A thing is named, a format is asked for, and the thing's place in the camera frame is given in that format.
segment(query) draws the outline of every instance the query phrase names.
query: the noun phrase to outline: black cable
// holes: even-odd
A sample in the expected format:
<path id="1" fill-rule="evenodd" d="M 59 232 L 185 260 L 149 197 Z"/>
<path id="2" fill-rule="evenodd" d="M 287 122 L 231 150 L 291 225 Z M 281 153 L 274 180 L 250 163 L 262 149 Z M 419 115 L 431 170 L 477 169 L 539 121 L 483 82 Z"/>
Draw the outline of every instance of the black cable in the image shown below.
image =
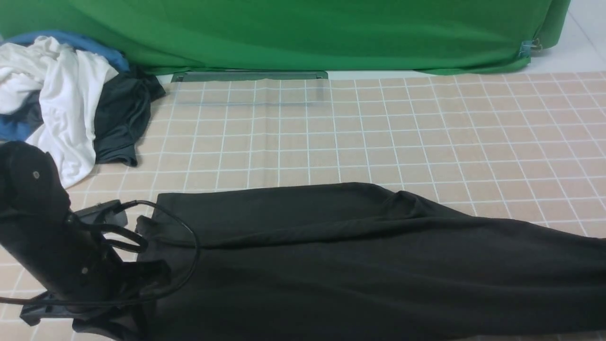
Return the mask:
<path id="1" fill-rule="evenodd" d="M 189 282 L 189 280 L 191 279 L 193 274 L 196 272 L 196 268 L 198 267 L 198 261 L 200 259 L 200 254 L 202 251 L 200 241 L 198 240 L 198 236 L 196 235 L 196 232 L 194 232 L 194 230 L 192 230 L 191 227 L 188 224 L 186 224 L 183 220 L 181 220 L 179 217 L 170 213 L 167 209 L 163 208 L 162 206 L 160 206 L 156 203 L 152 203 L 151 201 L 147 201 L 147 200 L 129 201 L 127 203 L 122 204 L 122 210 L 126 210 L 128 208 L 132 208 L 132 207 L 138 206 L 140 204 L 153 207 L 154 209 L 157 209 L 160 212 L 164 213 L 165 215 L 169 216 L 170 218 L 174 219 L 181 226 L 186 228 L 186 230 L 189 231 L 189 233 L 191 234 L 191 236 L 194 239 L 194 246 L 195 246 L 194 259 L 191 262 L 191 266 L 190 266 L 189 271 L 187 272 L 187 275 L 183 278 L 183 280 L 181 282 L 179 282 L 178 285 L 175 285 L 174 287 L 172 287 L 164 292 L 160 292 L 159 294 L 145 295 L 145 296 L 139 297 L 138 299 L 130 299 L 130 300 L 87 302 L 87 301 L 12 299 L 10 297 L 0 297 L 0 303 L 9 304 L 9 305 L 36 305 L 36 304 L 42 303 L 44 305 L 55 305 L 55 306 L 90 306 L 90 307 L 128 306 L 128 305 L 139 305 L 139 304 L 143 304 L 143 303 L 147 303 L 147 302 L 153 302 L 153 301 L 156 301 L 159 299 L 163 299 L 164 297 L 167 297 L 167 296 L 172 295 L 175 292 L 179 291 L 181 288 L 183 288 Z"/>

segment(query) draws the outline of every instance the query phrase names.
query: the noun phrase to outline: beige tile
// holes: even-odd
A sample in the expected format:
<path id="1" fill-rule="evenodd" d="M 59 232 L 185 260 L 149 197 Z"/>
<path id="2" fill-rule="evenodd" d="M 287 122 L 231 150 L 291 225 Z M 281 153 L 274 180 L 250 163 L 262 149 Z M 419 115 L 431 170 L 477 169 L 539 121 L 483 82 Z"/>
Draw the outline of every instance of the beige tile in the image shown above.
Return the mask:
<path id="1" fill-rule="evenodd" d="M 553 178 L 555 175 L 547 161 L 520 161 L 524 175 L 528 179 Z"/>
<path id="2" fill-rule="evenodd" d="M 501 125 L 494 112 L 472 112 L 469 116 L 475 127 L 498 127 Z"/>
<path id="3" fill-rule="evenodd" d="M 255 107 L 253 106 L 227 106 L 228 120 L 249 120 L 253 118 Z"/>
<path id="4" fill-rule="evenodd" d="M 467 113 L 445 113 L 443 114 L 446 126 L 449 128 L 467 128 L 473 127 L 471 118 Z"/>
<path id="5" fill-rule="evenodd" d="M 543 105 L 541 97 L 538 96 L 517 97 L 517 101 L 520 109 L 522 110 L 545 109 L 545 105 Z"/>
<path id="6" fill-rule="evenodd" d="M 456 162 L 455 152 L 451 146 L 425 147 L 429 163 Z"/>
<path id="7" fill-rule="evenodd" d="M 373 165 L 397 164 L 393 148 L 368 149 L 368 162 Z"/>
<path id="8" fill-rule="evenodd" d="M 360 115 L 376 116 L 386 115 L 385 104 L 383 102 L 362 102 L 359 103 Z"/>
<path id="9" fill-rule="evenodd" d="M 518 143 L 511 146 L 518 160 L 541 160 L 545 158 L 538 143 Z"/>
<path id="10" fill-rule="evenodd" d="M 590 93 L 606 93 L 606 80 L 585 80 L 583 83 Z"/>
<path id="11" fill-rule="evenodd" d="M 558 178 L 585 176 L 576 160 L 550 160 L 549 164 Z"/>
<path id="12" fill-rule="evenodd" d="M 436 100 L 414 100 L 411 101 L 415 114 L 439 113 L 440 108 Z"/>
<path id="13" fill-rule="evenodd" d="M 454 128 L 448 130 L 448 135 L 453 144 L 476 144 L 479 143 L 476 131 L 473 128 Z"/>
<path id="14" fill-rule="evenodd" d="M 556 126 L 534 126 L 532 131 L 536 135 L 538 141 L 564 141 L 564 137 Z"/>
<path id="15" fill-rule="evenodd" d="M 457 98 L 461 96 L 459 87 L 455 84 L 434 85 L 433 91 L 438 98 Z"/>
<path id="16" fill-rule="evenodd" d="M 524 173 L 517 162 L 495 162 L 490 166 L 497 180 L 524 179 Z"/>
<path id="17" fill-rule="evenodd" d="M 566 109 L 566 110 L 552 110 L 550 112 L 551 117 L 556 122 L 556 124 L 575 124 L 581 123 L 578 116 L 574 112 L 574 110 Z"/>
<path id="18" fill-rule="evenodd" d="M 470 201 L 464 183 L 436 183 L 435 185 L 441 203 Z"/>
<path id="19" fill-rule="evenodd" d="M 392 147 L 391 132 L 365 132 L 364 139 L 369 148 Z"/>
<path id="20" fill-rule="evenodd" d="M 431 83 L 429 77 L 405 78 L 404 81 L 406 82 L 407 86 L 423 86 Z"/>
<path id="21" fill-rule="evenodd" d="M 486 162 L 462 163 L 461 171 L 466 181 L 494 179 L 490 165 Z"/>
<path id="22" fill-rule="evenodd" d="M 470 203 L 451 203 L 451 204 L 446 204 L 445 206 L 452 208 L 455 211 L 465 213 L 467 215 L 471 215 L 472 217 L 474 217 L 476 215 L 476 213 L 473 209 L 473 205 Z"/>
<path id="23" fill-rule="evenodd" d="M 426 163 L 425 151 L 422 147 L 398 147 L 396 155 L 401 164 Z"/>
<path id="24" fill-rule="evenodd" d="M 565 198 L 556 180 L 530 180 L 528 183 L 537 199 Z"/>
<path id="25" fill-rule="evenodd" d="M 167 137 L 162 151 L 165 153 L 190 153 L 193 143 L 193 137 Z"/>
<path id="26" fill-rule="evenodd" d="M 570 103 L 565 96 L 543 96 L 545 107 L 550 110 L 570 109 Z"/>
<path id="27" fill-rule="evenodd" d="M 382 87 L 391 87 L 391 86 L 405 86 L 406 83 L 403 78 L 384 78 L 380 79 Z"/>
<path id="28" fill-rule="evenodd" d="M 560 130 L 567 141 L 590 140 L 591 135 L 584 126 L 564 125 Z"/>
<path id="29" fill-rule="evenodd" d="M 478 212 L 478 217 L 509 218 L 507 207 L 503 202 L 475 203 L 474 206 Z"/>
<path id="30" fill-rule="evenodd" d="M 309 118 L 307 121 L 307 127 L 310 133 L 325 133 L 335 131 L 333 118 Z"/>
<path id="31" fill-rule="evenodd" d="M 193 154 L 191 156 L 190 171 L 208 171 L 219 169 L 219 161 L 221 160 L 221 154 Z"/>
<path id="32" fill-rule="evenodd" d="M 387 116 L 365 116 L 362 117 L 362 128 L 368 130 L 389 130 Z"/>
<path id="33" fill-rule="evenodd" d="M 124 174 L 99 174 L 94 177 L 89 191 L 118 191 L 122 186 Z"/>
<path id="34" fill-rule="evenodd" d="M 503 127 L 507 140 L 512 143 L 534 142 L 532 130 L 529 127 Z"/>
<path id="35" fill-rule="evenodd" d="M 587 90 L 580 81 L 559 82 L 560 87 L 567 95 L 579 95 L 587 93 Z"/>
<path id="36" fill-rule="evenodd" d="M 220 169 L 248 169 L 248 153 L 224 153 Z"/>
<path id="37" fill-rule="evenodd" d="M 571 141 L 569 145 L 578 158 L 602 157 L 602 152 L 594 141 Z"/>
<path id="38" fill-rule="evenodd" d="M 226 135 L 247 135 L 252 132 L 252 129 L 253 120 L 234 120 L 225 123 Z"/>
<path id="39" fill-rule="evenodd" d="M 493 106 L 488 98 L 464 98 L 467 110 L 470 112 L 492 111 Z"/>
<path id="40" fill-rule="evenodd" d="M 591 178 L 590 181 L 598 192 L 598 195 L 606 197 L 606 178 Z"/>
<path id="41" fill-rule="evenodd" d="M 337 132 L 361 132 L 362 124 L 359 117 L 336 117 Z"/>
<path id="42" fill-rule="evenodd" d="M 590 198 L 596 193 L 588 179 L 560 179 L 564 193 L 568 198 Z"/>
<path id="43" fill-rule="evenodd" d="M 541 143 L 541 148 L 548 159 L 573 157 L 572 150 L 566 142 L 544 142 Z"/>
<path id="44" fill-rule="evenodd" d="M 511 217 L 522 221 L 543 221 L 539 206 L 534 201 L 507 202 Z"/>
<path id="45" fill-rule="evenodd" d="M 366 152 L 363 149 L 340 149 L 339 164 L 341 166 L 367 165 Z"/>
<path id="46" fill-rule="evenodd" d="M 307 152 L 299 150 L 289 150 L 280 152 L 281 168 L 302 168 L 308 167 Z"/>
<path id="47" fill-rule="evenodd" d="M 217 185 L 219 189 L 243 189 L 246 188 L 247 181 L 246 170 L 222 170 Z"/>
<path id="48" fill-rule="evenodd" d="M 462 181 L 463 176 L 456 163 L 431 164 L 431 174 L 433 181 Z"/>
<path id="49" fill-rule="evenodd" d="M 185 186 L 187 173 L 158 173 L 153 190 L 157 191 L 182 191 Z"/>
<path id="50" fill-rule="evenodd" d="M 370 181 L 368 176 L 368 167 L 346 167 L 341 168 L 341 182 L 361 182 L 367 183 Z"/>
<path id="51" fill-rule="evenodd" d="M 561 95 L 562 90 L 556 82 L 535 83 L 534 87 L 540 95 Z"/>
<path id="52" fill-rule="evenodd" d="M 410 193 L 414 193 L 416 195 L 420 195 L 426 199 L 432 201 L 438 201 L 438 196 L 436 195 L 436 189 L 433 187 L 433 184 L 424 184 L 424 183 L 411 183 L 404 184 L 404 190 Z"/>
<path id="53" fill-rule="evenodd" d="M 589 237 L 606 238 L 606 226 L 603 221 L 583 221 L 581 225 Z"/>
<path id="54" fill-rule="evenodd" d="M 495 111 L 512 111 L 520 109 L 514 97 L 491 97 L 490 102 Z"/>
<path id="55" fill-rule="evenodd" d="M 2 338 L 6 341 L 21 341 L 31 340 L 32 335 L 36 328 L 32 328 L 25 323 L 3 323 L 2 324 Z"/>
<path id="56" fill-rule="evenodd" d="M 277 169 L 253 169 L 248 175 L 248 188 L 265 188 L 277 186 Z"/>
<path id="57" fill-rule="evenodd" d="M 591 95 L 569 95 L 568 100 L 575 109 L 597 108 L 598 105 Z"/>
<path id="58" fill-rule="evenodd" d="M 416 115 L 419 129 L 441 129 L 444 128 L 444 120 L 440 114 Z"/>
<path id="59" fill-rule="evenodd" d="M 435 98 L 431 86 L 416 86 L 408 88 L 408 95 L 411 100 L 431 100 Z"/>
<path id="60" fill-rule="evenodd" d="M 603 109 L 578 109 L 576 112 L 585 124 L 606 122 Z"/>
<path id="61" fill-rule="evenodd" d="M 482 146 L 478 144 L 473 146 L 455 146 L 454 151 L 459 162 L 486 160 Z"/>
<path id="62" fill-rule="evenodd" d="M 417 129 L 414 115 L 388 116 L 392 130 Z"/>
<path id="63" fill-rule="evenodd" d="M 339 171 L 337 168 L 317 168 L 310 171 L 310 184 L 333 184 L 339 183 Z"/>
<path id="64" fill-rule="evenodd" d="M 370 166 L 373 183 L 401 183 L 397 166 Z"/>
<path id="65" fill-rule="evenodd" d="M 17 283 L 23 267 L 21 265 L 10 265 L 2 267 L 2 280 L 0 281 L 0 291 L 11 291 Z"/>
<path id="66" fill-rule="evenodd" d="M 570 222 L 566 222 L 566 223 L 549 223 L 549 227 L 554 230 L 558 230 L 558 231 L 562 231 L 562 232 L 566 232 L 566 233 L 584 235 L 583 228 L 581 227 L 581 224 L 578 223 L 577 221 L 570 221 Z"/>
<path id="67" fill-rule="evenodd" d="M 233 150 L 248 150 L 248 146 L 245 141 L 234 141 Z M 227 150 L 227 137 L 225 138 L 225 149 Z M 282 150 L 289 149 L 307 149 L 307 135 L 281 135 L 280 136 L 280 148 Z"/>
<path id="68" fill-rule="evenodd" d="M 484 146 L 484 152 L 489 161 L 510 161 L 516 159 L 513 150 L 508 144 L 487 144 Z"/>
<path id="69" fill-rule="evenodd" d="M 503 128 L 476 128 L 481 143 L 506 143 Z"/>
<path id="70" fill-rule="evenodd" d="M 358 101 L 382 101 L 383 95 L 380 88 L 358 89 Z"/>
<path id="71" fill-rule="evenodd" d="M 343 137 L 342 133 L 337 134 L 337 136 L 341 136 L 341 141 L 343 143 L 347 143 L 349 142 L 349 140 L 347 139 L 347 137 Z M 331 148 L 335 148 L 335 135 L 333 133 L 319 133 L 319 134 L 314 134 L 310 139 L 309 139 L 309 149 L 331 149 Z M 346 148 L 343 145 L 339 145 L 339 148 Z"/>
<path id="72" fill-rule="evenodd" d="M 410 115 L 413 113 L 410 101 L 385 102 L 385 108 L 389 115 Z"/>
<path id="73" fill-rule="evenodd" d="M 420 130 L 421 141 L 424 146 L 440 146 L 450 145 L 450 139 L 446 129 L 435 129 L 435 130 Z"/>
<path id="74" fill-rule="evenodd" d="M 332 89 L 333 102 L 356 102 L 358 96 L 355 89 Z"/>
<path id="75" fill-rule="evenodd" d="M 606 218 L 606 210 L 599 199 L 572 199 L 570 204 L 581 220 Z"/>
<path id="76" fill-rule="evenodd" d="M 496 182 L 468 182 L 467 188 L 472 201 L 501 200 L 501 193 Z"/>
<path id="77" fill-rule="evenodd" d="M 498 181 L 501 193 L 505 200 L 530 200 L 534 199 L 528 183 L 524 180 Z"/>
<path id="78" fill-rule="evenodd" d="M 197 137 L 194 145 L 194 153 L 220 152 L 223 145 L 223 137 Z"/>
<path id="79" fill-rule="evenodd" d="M 431 183 L 431 173 L 426 164 L 400 166 L 404 183 Z"/>
<path id="80" fill-rule="evenodd" d="M 465 102 L 462 98 L 440 98 L 438 106 L 444 113 L 466 112 Z"/>
<path id="81" fill-rule="evenodd" d="M 513 112 L 498 112 L 497 116 L 499 117 L 499 121 L 501 122 L 501 126 L 526 126 L 526 118 L 519 111 Z"/>
<path id="82" fill-rule="evenodd" d="M 191 154 L 167 154 L 160 156 L 158 171 L 160 172 L 186 172 L 190 165 Z"/>
<path id="83" fill-rule="evenodd" d="M 419 137 L 418 131 L 409 130 L 409 131 L 392 132 L 391 135 L 393 136 L 393 142 L 395 143 L 396 147 L 400 147 L 400 146 L 408 147 L 408 146 L 420 146 L 421 145 L 421 139 Z"/>
<path id="84" fill-rule="evenodd" d="M 514 96 L 530 96 L 537 94 L 532 83 L 511 83 L 509 86 L 511 87 L 511 92 Z"/>

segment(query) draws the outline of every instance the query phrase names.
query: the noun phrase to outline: white grout line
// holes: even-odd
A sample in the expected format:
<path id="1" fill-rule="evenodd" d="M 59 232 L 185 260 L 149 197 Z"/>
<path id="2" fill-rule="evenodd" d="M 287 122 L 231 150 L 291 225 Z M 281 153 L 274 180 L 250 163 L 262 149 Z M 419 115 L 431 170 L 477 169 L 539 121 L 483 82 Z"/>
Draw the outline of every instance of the white grout line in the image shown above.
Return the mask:
<path id="1" fill-rule="evenodd" d="M 370 172 L 370 162 L 368 160 L 368 145 L 366 144 L 366 136 L 365 136 L 365 131 L 364 131 L 364 122 L 362 120 L 362 107 L 360 106 L 360 99 L 358 97 L 358 90 L 356 89 L 355 91 L 356 91 L 356 99 L 358 101 L 358 115 L 360 117 L 360 127 L 361 127 L 360 129 L 362 129 L 362 141 L 364 142 L 364 155 L 366 156 L 366 166 L 367 166 L 367 169 L 368 169 L 368 182 L 373 183 L 373 176 L 372 176 L 372 174 Z"/>

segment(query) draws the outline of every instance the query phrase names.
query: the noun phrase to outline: pile of clothes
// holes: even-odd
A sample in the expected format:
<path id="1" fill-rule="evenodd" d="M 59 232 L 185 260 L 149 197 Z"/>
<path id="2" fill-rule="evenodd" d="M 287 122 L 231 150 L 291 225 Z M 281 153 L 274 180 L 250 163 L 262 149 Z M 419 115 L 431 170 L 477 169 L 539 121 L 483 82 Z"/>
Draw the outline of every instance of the pile of clothes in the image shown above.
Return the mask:
<path id="1" fill-rule="evenodd" d="M 86 36 L 44 31 L 0 42 L 0 141 L 48 152 L 65 188 L 95 163 L 136 166 L 151 102 L 164 95 L 155 76 Z"/>

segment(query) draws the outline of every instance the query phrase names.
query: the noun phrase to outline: blue cloth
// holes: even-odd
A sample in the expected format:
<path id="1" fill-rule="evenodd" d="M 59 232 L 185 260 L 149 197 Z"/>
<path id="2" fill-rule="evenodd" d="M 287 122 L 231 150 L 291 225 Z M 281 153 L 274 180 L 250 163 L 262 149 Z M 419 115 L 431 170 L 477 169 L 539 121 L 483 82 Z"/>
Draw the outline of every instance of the blue cloth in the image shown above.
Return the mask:
<path id="1" fill-rule="evenodd" d="M 5 39 L 3 42 L 0 42 L 0 44 L 4 42 L 12 42 L 13 44 L 27 46 L 33 44 L 34 40 L 36 40 L 36 38 L 39 36 L 51 36 L 54 39 L 57 39 L 59 43 L 69 44 L 76 50 L 89 51 L 96 53 L 99 56 L 103 56 L 118 72 L 128 72 L 130 70 L 128 61 L 126 58 L 124 58 L 120 51 L 102 45 L 87 36 L 73 32 L 59 30 L 30 32 Z"/>

